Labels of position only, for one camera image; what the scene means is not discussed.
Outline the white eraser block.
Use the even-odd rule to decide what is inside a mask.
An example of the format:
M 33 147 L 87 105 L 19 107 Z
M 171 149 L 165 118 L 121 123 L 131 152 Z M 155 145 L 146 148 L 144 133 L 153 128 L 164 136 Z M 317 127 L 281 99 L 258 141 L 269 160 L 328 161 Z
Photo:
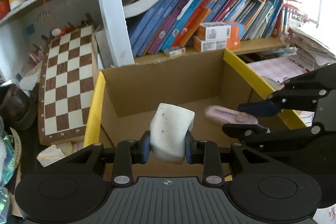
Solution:
M 185 160 L 185 137 L 193 129 L 195 113 L 167 103 L 159 104 L 150 122 L 150 147 L 164 162 L 182 164 Z

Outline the pink checkered table mat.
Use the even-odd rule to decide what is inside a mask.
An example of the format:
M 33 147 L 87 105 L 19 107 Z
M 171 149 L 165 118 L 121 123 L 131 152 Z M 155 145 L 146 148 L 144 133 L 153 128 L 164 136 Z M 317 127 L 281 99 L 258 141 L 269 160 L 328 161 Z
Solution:
M 247 64 L 274 90 L 284 87 L 284 81 L 310 72 L 316 66 L 308 63 L 298 55 L 282 56 Z

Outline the stack of papers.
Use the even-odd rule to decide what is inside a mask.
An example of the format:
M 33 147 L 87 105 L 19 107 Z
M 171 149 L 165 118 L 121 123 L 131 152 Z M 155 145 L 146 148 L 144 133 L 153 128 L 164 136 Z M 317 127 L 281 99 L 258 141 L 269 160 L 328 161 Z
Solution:
M 290 28 L 287 42 L 296 48 L 298 62 L 307 71 L 335 64 L 335 54 L 323 43 L 298 28 Z

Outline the yellow cardboard box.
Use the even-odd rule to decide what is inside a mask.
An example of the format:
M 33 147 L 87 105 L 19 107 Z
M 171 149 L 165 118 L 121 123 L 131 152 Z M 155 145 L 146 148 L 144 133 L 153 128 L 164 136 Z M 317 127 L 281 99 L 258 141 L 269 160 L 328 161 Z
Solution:
M 185 54 L 160 61 L 111 68 L 98 74 L 84 145 L 110 147 L 139 139 L 161 103 L 195 113 L 192 135 L 229 147 L 234 139 L 209 121 L 209 105 L 235 109 L 265 99 L 273 88 L 229 50 Z

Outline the orange white box lower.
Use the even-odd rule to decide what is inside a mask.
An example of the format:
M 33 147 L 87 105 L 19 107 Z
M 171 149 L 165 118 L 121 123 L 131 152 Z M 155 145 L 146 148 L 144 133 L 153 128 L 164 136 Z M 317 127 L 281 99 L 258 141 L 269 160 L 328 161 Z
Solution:
M 229 38 L 225 40 L 212 40 L 212 41 L 205 41 L 201 40 L 199 37 L 193 37 L 193 47 L 198 52 L 208 52 L 214 50 L 222 50 L 222 49 L 229 49 L 229 50 L 236 50 L 240 48 L 240 38 Z

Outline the orange white box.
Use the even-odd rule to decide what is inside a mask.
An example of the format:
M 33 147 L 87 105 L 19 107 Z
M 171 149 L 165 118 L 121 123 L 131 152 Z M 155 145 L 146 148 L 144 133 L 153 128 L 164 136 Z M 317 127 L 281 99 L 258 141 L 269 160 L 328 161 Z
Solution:
M 202 23 L 196 36 L 204 41 L 242 38 L 244 25 L 236 22 L 206 22 Z
M 193 47 L 198 52 L 208 52 L 214 50 L 222 50 L 222 49 L 229 49 L 229 50 L 236 50 L 240 48 L 240 38 L 229 38 L 225 40 L 212 40 L 212 41 L 205 41 L 201 40 L 199 37 L 193 37 Z

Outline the wooden chess board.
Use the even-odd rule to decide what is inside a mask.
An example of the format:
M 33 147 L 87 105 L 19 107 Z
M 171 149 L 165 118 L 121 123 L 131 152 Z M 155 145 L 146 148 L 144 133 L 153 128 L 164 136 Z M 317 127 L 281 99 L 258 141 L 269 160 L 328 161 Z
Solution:
M 97 72 L 92 25 L 48 40 L 38 94 L 41 145 L 84 139 Z

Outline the orange white box upper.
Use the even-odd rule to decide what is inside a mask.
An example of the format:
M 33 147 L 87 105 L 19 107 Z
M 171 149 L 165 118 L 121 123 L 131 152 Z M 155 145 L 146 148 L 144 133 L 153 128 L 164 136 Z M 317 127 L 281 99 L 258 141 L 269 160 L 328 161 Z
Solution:
M 204 41 L 242 38 L 244 25 L 236 22 L 206 22 L 202 23 L 196 36 Z

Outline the small card box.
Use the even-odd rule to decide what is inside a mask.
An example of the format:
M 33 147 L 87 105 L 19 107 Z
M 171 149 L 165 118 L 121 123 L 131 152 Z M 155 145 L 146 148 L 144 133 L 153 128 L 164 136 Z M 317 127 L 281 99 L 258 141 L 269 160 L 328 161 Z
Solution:
M 179 55 L 184 54 L 185 52 L 186 52 L 185 47 L 181 47 L 181 46 L 170 47 L 163 51 L 163 53 L 167 57 L 179 56 Z

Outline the row of leaning books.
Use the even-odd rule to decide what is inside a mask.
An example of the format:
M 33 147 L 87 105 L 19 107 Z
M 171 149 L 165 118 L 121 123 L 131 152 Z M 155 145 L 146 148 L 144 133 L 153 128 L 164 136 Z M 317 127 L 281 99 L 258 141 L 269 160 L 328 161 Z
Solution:
M 193 45 L 206 22 L 244 25 L 244 40 L 277 36 L 283 0 L 136 0 L 123 10 L 133 57 Z

